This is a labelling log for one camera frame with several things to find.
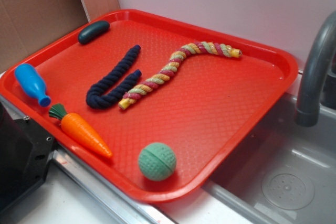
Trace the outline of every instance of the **sink basin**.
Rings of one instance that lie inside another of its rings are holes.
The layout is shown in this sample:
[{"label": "sink basin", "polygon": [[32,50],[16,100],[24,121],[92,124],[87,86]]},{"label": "sink basin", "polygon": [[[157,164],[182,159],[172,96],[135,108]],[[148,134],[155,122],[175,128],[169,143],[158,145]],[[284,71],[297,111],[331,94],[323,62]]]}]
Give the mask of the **sink basin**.
[{"label": "sink basin", "polygon": [[316,126],[298,126],[295,102],[285,94],[226,158],[215,194],[255,223],[336,223],[336,113],[322,107]]}]

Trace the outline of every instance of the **blue bottle toy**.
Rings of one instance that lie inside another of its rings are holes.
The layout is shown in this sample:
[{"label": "blue bottle toy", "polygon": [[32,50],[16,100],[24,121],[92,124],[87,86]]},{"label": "blue bottle toy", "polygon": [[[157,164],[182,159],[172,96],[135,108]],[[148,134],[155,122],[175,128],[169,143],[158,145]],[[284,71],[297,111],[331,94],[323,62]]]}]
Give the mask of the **blue bottle toy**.
[{"label": "blue bottle toy", "polygon": [[32,65],[27,63],[19,65],[14,75],[28,96],[37,99],[42,107],[50,105],[51,99],[46,95],[46,83]]}]

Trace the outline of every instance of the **navy blue rope toy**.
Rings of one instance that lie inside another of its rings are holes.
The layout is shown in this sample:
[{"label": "navy blue rope toy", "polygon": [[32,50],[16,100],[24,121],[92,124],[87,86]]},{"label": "navy blue rope toy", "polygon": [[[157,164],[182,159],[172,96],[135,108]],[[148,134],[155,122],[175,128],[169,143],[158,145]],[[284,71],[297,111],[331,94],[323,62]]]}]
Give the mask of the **navy blue rope toy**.
[{"label": "navy blue rope toy", "polygon": [[87,105],[93,109],[106,109],[118,103],[122,99],[122,96],[136,85],[138,79],[141,77],[139,69],[128,75],[108,94],[103,95],[132,66],[139,55],[140,49],[139,45],[132,47],[107,76],[91,86],[86,95]]}]

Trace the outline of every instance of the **rope toy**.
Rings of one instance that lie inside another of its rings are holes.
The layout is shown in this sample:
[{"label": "rope toy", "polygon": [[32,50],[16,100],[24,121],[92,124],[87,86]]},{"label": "rope toy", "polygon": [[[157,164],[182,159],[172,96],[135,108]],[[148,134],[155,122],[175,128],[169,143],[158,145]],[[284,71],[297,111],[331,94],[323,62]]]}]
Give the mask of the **rope toy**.
[{"label": "rope toy", "polygon": [[136,60],[140,49],[141,47],[139,45],[132,47],[107,76],[103,77],[103,79],[91,86],[86,95],[87,105],[93,109],[106,109],[120,101],[125,92],[136,85],[138,79],[141,77],[140,70],[136,70],[134,73],[128,75],[108,94],[102,95],[131,67]]},{"label": "rope toy", "polygon": [[127,109],[131,104],[137,102],[144,95],[157,89],[160,85],[169,81],[175,75],[177,69],[184,59],[195,54],[212,54],[225,57],[239,58],[242,52],[239,49],[232,48],[225,44],[212,42],[190,43],[171,54],[168,64],[166,64],[157,74],[151,78],[140,82],[138,85],[124,94],[123,99],[119,102],[119,107],[123,110]]}]

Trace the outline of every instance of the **orange carrot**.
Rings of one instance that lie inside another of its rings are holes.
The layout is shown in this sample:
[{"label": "orange carrot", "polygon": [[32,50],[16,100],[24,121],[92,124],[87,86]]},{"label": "orange carrot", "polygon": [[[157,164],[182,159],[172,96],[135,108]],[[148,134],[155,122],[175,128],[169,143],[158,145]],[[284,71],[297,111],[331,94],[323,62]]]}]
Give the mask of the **orange carrot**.
[{"label": "orange carrot", "polygon": [[61,120],[63,132],[84,147],[105,157],[112,156],[107,144],[79,114],[67,113],[64,106],[58,103],[51,106],[49,116]]}]

